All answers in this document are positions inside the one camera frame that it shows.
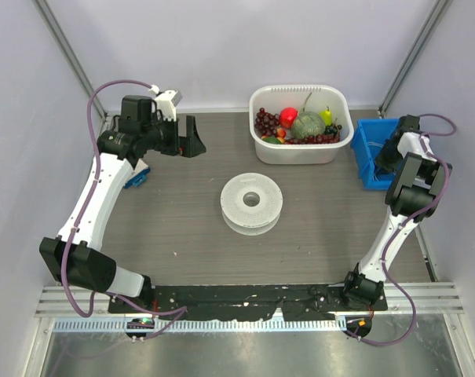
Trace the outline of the white perforated cable spool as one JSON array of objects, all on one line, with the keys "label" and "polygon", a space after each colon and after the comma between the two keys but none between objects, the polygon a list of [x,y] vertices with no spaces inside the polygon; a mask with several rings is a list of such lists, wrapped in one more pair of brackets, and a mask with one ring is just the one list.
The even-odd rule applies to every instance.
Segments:
[{"label": "white perforated cable spool", "polygon": [[244,236],[259,236],[279,221],[283,194],[271,178],[244,173],[225,184],[220,205],[222,217],[230,229]]}]

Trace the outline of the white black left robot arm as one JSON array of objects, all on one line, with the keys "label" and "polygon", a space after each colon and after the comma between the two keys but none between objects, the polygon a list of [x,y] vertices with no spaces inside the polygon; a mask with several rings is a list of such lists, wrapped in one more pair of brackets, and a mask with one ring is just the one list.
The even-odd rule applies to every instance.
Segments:
[{"label": "white black left robot arm", "polygon": [[186,158],[206,151],[193,116],[186,119],[186,134],[179,134],[176,106],[180,100],[177,90],[122,99],[116,128],[97,139],[98,156],[70,218],[56,237],[45,237],[40,243],[39,252],[56,281],[125,297],[135,313],[153,307],[150,278],[118,267],[100,249],[119,193],[136,172],[144,172],[140,163],[148,151]]}]

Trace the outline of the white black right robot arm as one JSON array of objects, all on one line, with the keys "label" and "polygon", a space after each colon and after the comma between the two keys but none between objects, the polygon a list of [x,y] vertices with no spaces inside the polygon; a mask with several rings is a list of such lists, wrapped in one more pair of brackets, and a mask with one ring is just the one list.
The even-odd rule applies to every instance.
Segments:
[{"label": "white black right robot arm", "polygon": [[435,212],[448,186],[452,166],[434,155],[432,135],[421,129],[420,120],[405,115],[358,124],[351,147],[356,153],[359,177],[367,189],[379,187],[378,177],[389,187],[385,194],[386,218],[379,234],[347,274],[340,291],[347,309],[376,306],[403,242]]}]

